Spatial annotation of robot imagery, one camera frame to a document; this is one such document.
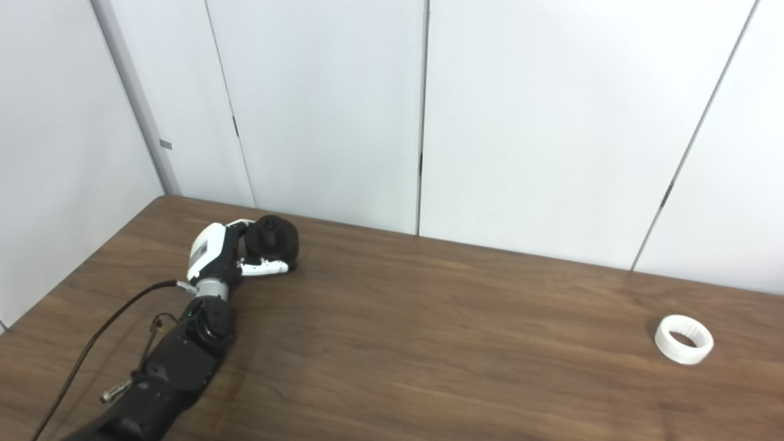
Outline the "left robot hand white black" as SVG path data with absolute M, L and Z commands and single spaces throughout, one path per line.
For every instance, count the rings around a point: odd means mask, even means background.
M 296 226 L 277 215 L 212 223 L 193 242 L 186 277 L 198 298 L 228 301 L 244 278 L 294 271 L 299 251 Z

